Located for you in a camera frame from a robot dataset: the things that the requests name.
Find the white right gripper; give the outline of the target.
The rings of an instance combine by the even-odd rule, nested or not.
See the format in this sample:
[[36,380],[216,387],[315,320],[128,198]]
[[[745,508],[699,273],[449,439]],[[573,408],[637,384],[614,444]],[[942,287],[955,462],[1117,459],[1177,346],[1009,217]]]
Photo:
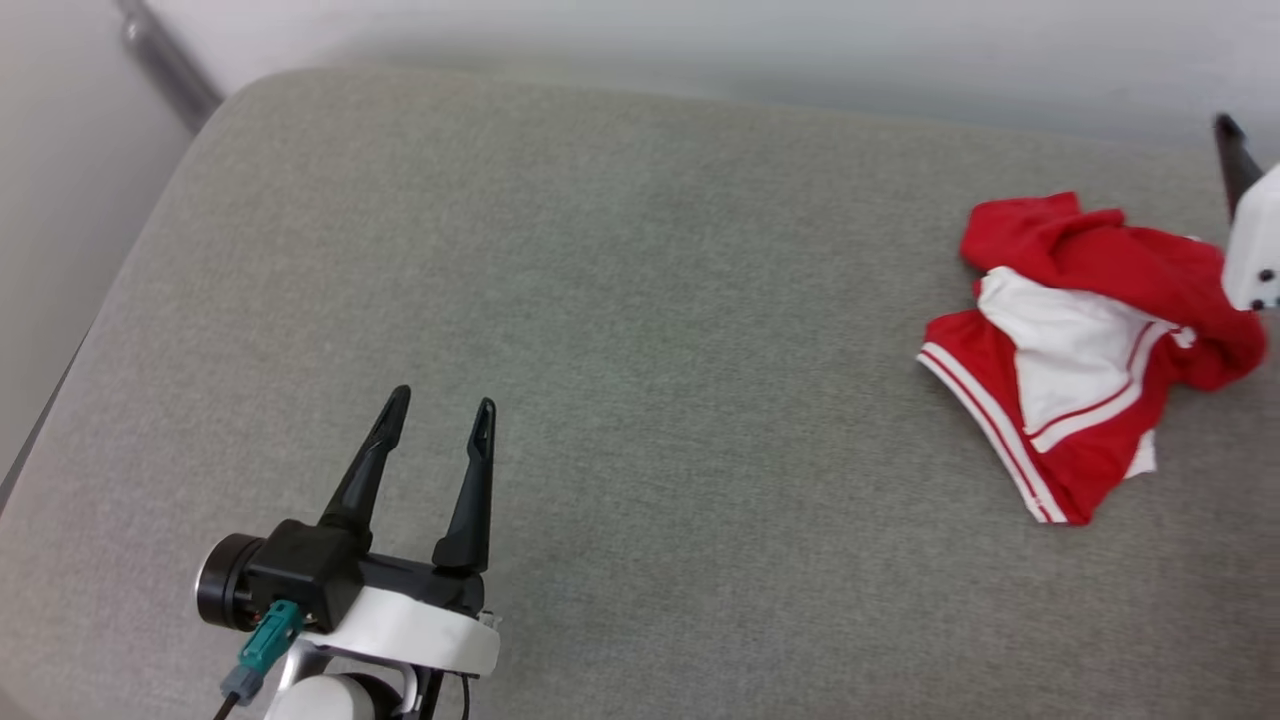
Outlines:
[[1239,310],[1280,307],[1280,165],[1263,172],[1228,113],[1215,117],[1213,140],[1228,215],[1234,217],[1224,293]]

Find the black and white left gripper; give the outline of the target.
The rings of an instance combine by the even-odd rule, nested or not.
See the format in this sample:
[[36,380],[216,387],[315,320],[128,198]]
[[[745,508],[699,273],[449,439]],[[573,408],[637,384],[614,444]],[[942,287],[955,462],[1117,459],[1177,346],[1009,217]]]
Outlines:
[[[397,386],[342,477],[320,527],[343,530],[357,547],[372,543],[371,520],[388,456],[398,446],[411,388]],[[468,466],[449,527],[431,562],[443,571],[488,570],[497,451],[497,405],[483,398],[466,442]],[[500,635],[481,619],[484,584],[434,571],[425,562],[369,555],[360,560],[364,588],[332,632],[303,632],[300,642],[371,664],[411,665],[467,676],[497,667]]]

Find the red and white garment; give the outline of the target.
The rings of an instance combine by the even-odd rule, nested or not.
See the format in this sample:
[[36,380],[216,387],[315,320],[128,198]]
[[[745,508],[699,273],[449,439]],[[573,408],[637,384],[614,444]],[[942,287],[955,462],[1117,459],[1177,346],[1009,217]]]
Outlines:
[[1039,523],[1083,527],[1156,469],[1174,387],[1215,392],[1265,359],[1262,323],[1222,291],[1219,249],[1074,193],[974,206],[960,254],[979,272],[975,305],[931,320],[916,360]]

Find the grey fabric sofa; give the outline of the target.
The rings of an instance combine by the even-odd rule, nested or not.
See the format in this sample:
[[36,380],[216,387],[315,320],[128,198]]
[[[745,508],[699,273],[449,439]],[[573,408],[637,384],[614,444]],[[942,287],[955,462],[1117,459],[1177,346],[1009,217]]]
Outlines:
[[1032,520],[915,361],[973,206],[1221,240],[1190,149],[300,70],[224,102],[0,512],[0,720],[210,720],[210,548],[321,512],[413,392],[374,547],[428,560],[498,407],[472,720],[1280,720],[1280,318],[1158,471]]

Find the grey metal wall rail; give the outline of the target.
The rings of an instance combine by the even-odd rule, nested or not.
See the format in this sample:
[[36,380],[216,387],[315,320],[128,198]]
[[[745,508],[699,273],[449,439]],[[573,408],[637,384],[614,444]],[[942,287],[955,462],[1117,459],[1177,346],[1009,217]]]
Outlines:
[[146,0],[111,0],[122,14],[122,44],[180,123],[198,135],[223,95]]

